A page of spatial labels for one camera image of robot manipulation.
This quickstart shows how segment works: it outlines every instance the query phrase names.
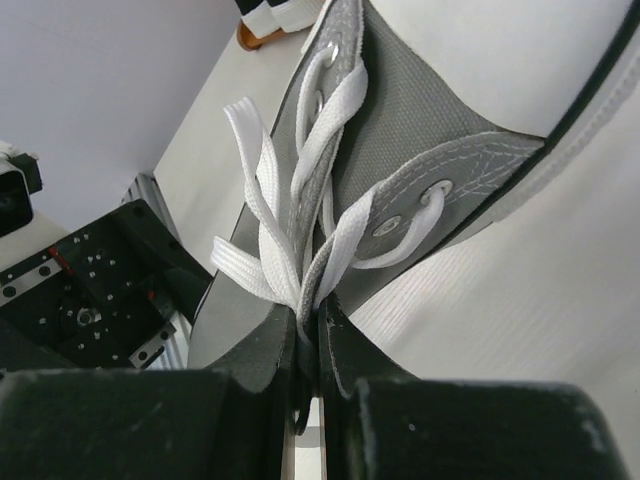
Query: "black machine part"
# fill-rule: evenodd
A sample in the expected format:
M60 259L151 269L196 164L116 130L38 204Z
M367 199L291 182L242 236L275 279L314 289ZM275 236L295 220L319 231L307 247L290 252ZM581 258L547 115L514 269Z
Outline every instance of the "black machine part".
M195 321L211 281L138 200L0 272L0 324L53 365L144 368L173 335L173 312ZM20 369L7 355L0 368Z
M19 157L0 155L0 237L31 222L33 209L29 194L42 189L36 161L28 155Z
M328 480L627 479L598 409L557 384L419 380L320 306ZM0 478L293 479L293 312L203 371L17 372L0 382Z

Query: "gray canvas fabric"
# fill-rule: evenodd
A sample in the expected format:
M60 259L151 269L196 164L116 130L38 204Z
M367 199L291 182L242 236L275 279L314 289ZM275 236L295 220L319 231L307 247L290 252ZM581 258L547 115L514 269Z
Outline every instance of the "gray canvas fabric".
M451 180L454 187L445 200L437 231L423 246L430 250L541 146L542 141L533 137L488 132L453 140L416 156L380 186L358 246L358 258L372 258L398 246L413 216L424 208L420 203L424 192L439 180ZM377 227L395 216L401 217L398 227L387 235L373 236Z
M365 104L345 128L333 168L336 218L416 155L499 130L464 105L368 2L364 15L362 58L369 88Z

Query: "shoe eyelet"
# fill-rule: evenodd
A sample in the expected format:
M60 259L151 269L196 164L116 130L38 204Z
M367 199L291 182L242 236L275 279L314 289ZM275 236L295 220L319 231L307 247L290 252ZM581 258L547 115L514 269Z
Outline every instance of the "shoe eyelet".
M437 189L441 189L444 193L444 196L446 197L447 195L449 195L449 193L451 193L451 190L453 190L453 182L451 180L445 179L434 183L424 191L424 193L420 197L420 203L423 205L428 205L431 201L431 194Z
M338 58L338 54L340 53L340 43L338 42L338 40L340 39L340 37L340 34L336 35L336 38L334 40L331 40L327 45L327 48L333 48L333 51L331 52L331 56L324 62L324 66L326 68L329 68L331 65L333 65L336 61L336 58Z
M374 237L384 237L385 235L393 232L400 222L402 221L402 215L396 215L394 217L388 218L384 222L380 224L378 228L376 228L371 235Z
M309 120L311 123L315 123L320 116L320 112L322 112L322 109L324 108L324 98L322 97L322 92L320 90L315 91L312 101L313 105L309 110Z

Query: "shoelace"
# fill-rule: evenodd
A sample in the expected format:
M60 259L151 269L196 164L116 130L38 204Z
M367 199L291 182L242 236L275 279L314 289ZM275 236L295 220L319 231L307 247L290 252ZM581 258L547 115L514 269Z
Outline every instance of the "shoelace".
M290 211L298 212L302 189L311 178L328 142L359 110L364 102L367 74L364 64L358 61L328 101L319 108L317 118L309 129L308 119L314 88L322 68L335 59L336 50L329 46L310 60L303 77L296 111L296 149L298 162L290 185ZM280 226L280 185L278 161L271 136L267 131L255 104L248 98L225 108L236 137L242 169L245 177L245 201L259 221L258 246L260 258L239 249L219 237L214 239L211 262L228 277L253 295L274 303L289 306L302 320L304 295L309 292L311 263L307 248L302 276L298 274L298 262L294 245L299 240L295 221L290 222L289 235ZM405 260L415 251L433 229L442 215L444 192L435 189L430 193L427 205L413 218L407 233L393 250L375 258L355 258L358 244L365 233L372 203L380 183L374 185L340 217L337 225L333 219L333 192L329 180L324 193L321 223L327 237L319 252L328 260L316 290L313 306L317 308L337 286L349 266L359 269L384 268Z

